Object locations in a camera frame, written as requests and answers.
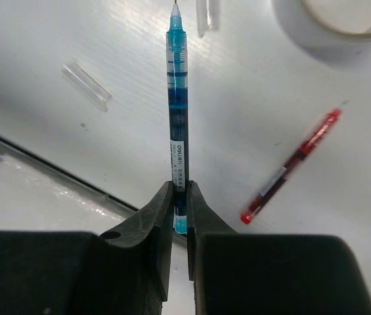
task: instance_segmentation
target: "tape roll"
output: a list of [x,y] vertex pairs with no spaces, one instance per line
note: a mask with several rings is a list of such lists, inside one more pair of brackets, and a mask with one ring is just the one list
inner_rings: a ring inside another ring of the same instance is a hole
[[321,11],[336,3],[331,0],[322,3],[320,0],[273,0],[273,5],[283,30],[311,56],[331,66],[370,71],[371,25],[367,24],[371,22],[371,8],[362,6],[362,2],[371,4],[371,0],[339,1],[340,5],[351,1],[352,11]]

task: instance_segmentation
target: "red pen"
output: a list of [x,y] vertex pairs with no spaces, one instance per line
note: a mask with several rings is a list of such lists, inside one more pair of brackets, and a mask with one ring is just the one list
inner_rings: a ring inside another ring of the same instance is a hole
[[286,163],[274,174],[272,179],[261,189],[257,197],[242,212],[240,219],[249,224],[254,216],[258,214],[265,204],[274,196],[289,176],[296,170],[297,166],[318,146],[330,131],[331,127],[338,121],[341,110],[336,108],[326,115],[321,124],[315,129],[311,136],[293,153]]

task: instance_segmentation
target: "white table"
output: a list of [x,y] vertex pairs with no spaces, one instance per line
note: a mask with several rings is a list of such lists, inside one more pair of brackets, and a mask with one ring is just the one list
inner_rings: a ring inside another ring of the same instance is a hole
[[[241,232],[321,233],[355,252],[371,292],[371,76],[308,57],[269,0],[223,1],[221,29],[188,32],[190,177]],[[0,136],[143,206],[170,178],[162,0],[0,1]],[[104,113],[67,84],[77,61],[108,87]],[[258,219],[238,210],[330,109],[341,122]]]

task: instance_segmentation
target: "pen label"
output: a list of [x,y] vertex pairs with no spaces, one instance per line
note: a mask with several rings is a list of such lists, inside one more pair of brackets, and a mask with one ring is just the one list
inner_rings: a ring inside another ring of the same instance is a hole
[[178,192],[185,191],[184,142],[171,140],[172,181]]
[[260,195],[263,197],[269,192],[271,187],[274,186],[274,184],[277,182],[277,180],[287,171],[288,169],[282,166],[276,174],[272,177],[272,179],[268,182],[267,185],[264,186],[264,188],[259,192]]

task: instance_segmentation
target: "white surface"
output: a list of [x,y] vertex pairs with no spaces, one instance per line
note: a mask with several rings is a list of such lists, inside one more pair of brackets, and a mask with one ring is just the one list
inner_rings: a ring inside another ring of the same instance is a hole
[[[0,230],[101,234],[125,220],[120,213],[111,201],[37,165],[10,156],[0,163]],[[188,280],[186,248],[173,243],[169,300],[163,304],[162,313],[193,312],[194,290]]]
[[[171,6],[0,1],[0,135],[143,206],[171,177],[165,82]],[[371,292],[371,76],[307,56],[282,33],[269,0],[221,6],[221,29],[200,39],[195,2],[180,3],[188,32],[191,179],[241,232],[341,236]],[[68,60],[110,87],[108,112],[61,78]],[[310,127],[346,100],[330,136],[243,226],[238,210]]]
[[306,0],[318,17],[333,27],[362,33],[371,27],[371,0]]

